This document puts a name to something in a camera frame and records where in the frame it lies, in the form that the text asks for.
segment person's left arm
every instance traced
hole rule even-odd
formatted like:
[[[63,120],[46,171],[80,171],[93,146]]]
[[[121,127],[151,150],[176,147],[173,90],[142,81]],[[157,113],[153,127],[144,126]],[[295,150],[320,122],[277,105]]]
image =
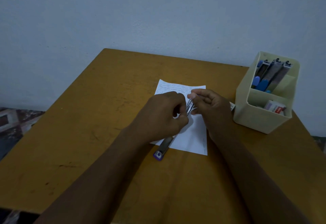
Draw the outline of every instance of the person's left arm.
[[[102,223],[132,159],[143,145],[176,135],[188,123],[185,97],[152,96],[111,146],[36,220],[40,223]]]

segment paper with dashed lines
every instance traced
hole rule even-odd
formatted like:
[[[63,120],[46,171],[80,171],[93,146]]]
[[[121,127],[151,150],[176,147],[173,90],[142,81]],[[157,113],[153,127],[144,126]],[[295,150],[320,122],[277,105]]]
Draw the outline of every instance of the paper with dashed lines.
[[[155,94],[176,91],[177,93],[183,94],[185,96],[186,102],[188,102],[187,94],[191,93],[191,90],[196,88],[206,89],[206,86],[190,87],[159,80]],[[189,114],[188,118],[189,123],[183,127],[183,129],[174,138],[169,147],[192,153],[207,155],[206,126],[202,116],[193,116]],[[162,141],[163,140],[154,141],[152,144],[160,145]]]

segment white wall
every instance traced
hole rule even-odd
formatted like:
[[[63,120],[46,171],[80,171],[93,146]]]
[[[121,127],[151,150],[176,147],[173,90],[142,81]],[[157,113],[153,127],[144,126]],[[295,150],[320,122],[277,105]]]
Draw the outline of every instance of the white wall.
[[[0,106],[46,110],[103,48],[301,62],[294,110],[326,136],[326,0],[0,0]]]

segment tiled floor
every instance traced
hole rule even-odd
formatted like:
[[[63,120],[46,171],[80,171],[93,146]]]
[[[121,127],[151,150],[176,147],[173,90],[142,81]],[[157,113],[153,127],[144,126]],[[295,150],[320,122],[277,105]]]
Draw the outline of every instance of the tiled floor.
[[[18,110],[0,107],[0,160],[14,147],[23,135],[41,118],[44,111]],[[320,149],[326,153],[326,137],[313,136]],[[33,223],[37,214],[0,209],[0,223],[10,218],[12,224]]]

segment table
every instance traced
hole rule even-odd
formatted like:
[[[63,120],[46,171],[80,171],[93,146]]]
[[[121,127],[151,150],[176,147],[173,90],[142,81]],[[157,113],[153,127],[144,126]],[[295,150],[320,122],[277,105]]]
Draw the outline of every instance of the table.
[[[107,149],[155,92],[159,79],[206,85],[234,101],[247,67],[104,49],[0,162],[0,206],[42,213]],[[236,126],[241,141],[315,223],[326,222],[326,158],[293,118],[265,135]],[[249,223],[218,149],[208,156],[153,145],[116,199],[114,223]]]

